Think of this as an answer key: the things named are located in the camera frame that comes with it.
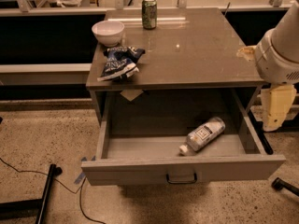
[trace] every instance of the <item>wire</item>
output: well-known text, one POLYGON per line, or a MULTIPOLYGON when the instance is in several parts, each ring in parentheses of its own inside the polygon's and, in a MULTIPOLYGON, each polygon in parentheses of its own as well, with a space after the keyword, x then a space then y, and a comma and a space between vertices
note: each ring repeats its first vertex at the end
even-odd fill
MULTIPOLYGON (((40 174, 40 175, 46 175, 48 176, 48 174, 46 173, 43 173, 43 172, 39 172, 39 171, 34 171, 34 170, 19 170, 17 168, 15 168, 14 166, 12 166, 11 164, 9 164, 8 162, 4 161, 2 158, 0 158, 0 161, 5 164, 6 166, 8 166, 9 168, 13 169, 14 171, 16 171, 17 173, 34 173, 34 174, 40 174)), ((56 178, 53 178, 56 182, 58 182, 59 184, 61 184, 65 189, 67 189, 69 192, 73 193, 73 194, 77 194, 78 191, 80 190, 80 194, 79 194, 79 205, 80 205, 80 209, 81 209, 81 212, 83 214, 83 216, 85 216, 85 218, 89 219, 90 221, 93 221, 93 222, 97 222, 97 223, 102 223, 102 224, 106 224, 105 222, 103 221, 100 221, 100 220, 95 220, 95 219, 92 219, 90 217, 88 217, 84 211, 83 211, 83 208, 82 208, 82 189, 83 189, 83 185, 85 183, 85 180, 86 180, 86 177, 84 178, 83 180, 83 183, 81 184, 81 186, 76 190, 76 191, 73 191, 71 189, 69 189, 65 184, 63 184, 61 181, 59 181, 58 179, 56 178)))
POLYGON ((94 220, 94 219, 88 217, 88 216, 84 213, 84 211, 83 211, 83 208, 82 208, 82 190, 83 190, 83 185, 84 185, 85 181, 86 181, 86 177, 84 178, 83 183, 82 183, 82 185, 81 185, 81 187, 80 187, 79 203, 80 203, 80 209, 81 209, 81 212, 82 212, 83 216, 85 216, 85 218, 89 219, 90 221, 97 222, 97 223, 102 223, 102 224, 106 224, 106 223, 103 222, 103 221, 100 221, 100 220, 94 220))
POLYGON ((225 9, 225 13, 224 13, 224 17, 226 17, 226 13, 227 13, 228 8, 230 7, 230 5, 231 5, 231 2, 229 2, 229 3, 227 4, 227 7, 226 7, 226 9, 225 9))

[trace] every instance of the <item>desk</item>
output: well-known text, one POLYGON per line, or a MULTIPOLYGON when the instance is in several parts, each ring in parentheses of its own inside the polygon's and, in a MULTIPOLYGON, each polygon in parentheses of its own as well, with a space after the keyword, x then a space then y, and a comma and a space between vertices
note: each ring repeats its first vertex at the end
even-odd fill
POLYGON ((96 48, 87 88, 101 131, 96 161, 82 163, 92 185, 266 179, 285 161, 265 154, 249 120, 264 81, 236 56, 244 44, 218 9, 158 10, 154 30, 142 28, 137 10, 109 11, 106 20, 122 21, 121 45, 146 54, 130 80, 98 82, 107 59, 96 48), (144 93, 128 102, 123 90, 144 93), (180 156, 186 135, 216 115, 224 134, 180 156))

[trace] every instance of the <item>bottle cap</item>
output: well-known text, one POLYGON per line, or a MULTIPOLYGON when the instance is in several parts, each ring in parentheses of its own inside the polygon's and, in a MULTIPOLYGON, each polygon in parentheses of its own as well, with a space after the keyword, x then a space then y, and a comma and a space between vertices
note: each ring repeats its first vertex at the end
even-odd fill
POLYGON ((184 156, 194 156, 196 154, 187 144, 180 146, 179 151, 184 156))

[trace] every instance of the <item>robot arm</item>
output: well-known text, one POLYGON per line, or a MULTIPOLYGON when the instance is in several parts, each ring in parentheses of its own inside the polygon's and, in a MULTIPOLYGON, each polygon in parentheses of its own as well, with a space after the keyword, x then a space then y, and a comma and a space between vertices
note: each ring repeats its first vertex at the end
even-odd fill
POLYGON ((299 0, 265 33, 254 59, 261 78, 271 83, 261 91, 263 129, 270 132, 282 125, 297 93, 293 84, 299 82, 299 0))

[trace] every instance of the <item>speckled floor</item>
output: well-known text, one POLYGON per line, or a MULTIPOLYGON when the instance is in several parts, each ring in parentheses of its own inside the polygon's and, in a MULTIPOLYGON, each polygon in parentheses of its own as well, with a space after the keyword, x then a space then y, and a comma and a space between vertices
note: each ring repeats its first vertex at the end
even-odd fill
MULTIPOLYGON (((1 102, 0 158, 19 170, 47 173, 51 163, 63 169, 57 177, 73 191, 83 157, 96 150, 99 126, 90 100, 1 102)), ((275 153, 286 162, 265 181, 211 182, 171 186, 92 187, 86 181, 82 206, 89 217, 110 224, 148 223, 299 223, 299 197, 271 183, 280 177, 299 187, 299 132, 268 133, 275 153)), ((46 177, 18 174, 0 163, 0 202, 37 199, 46 177)), ((35 223, 34 217, 0 223, 35 223)), ((54 182, 45 223, 93 223, 73 194, 54 182)))

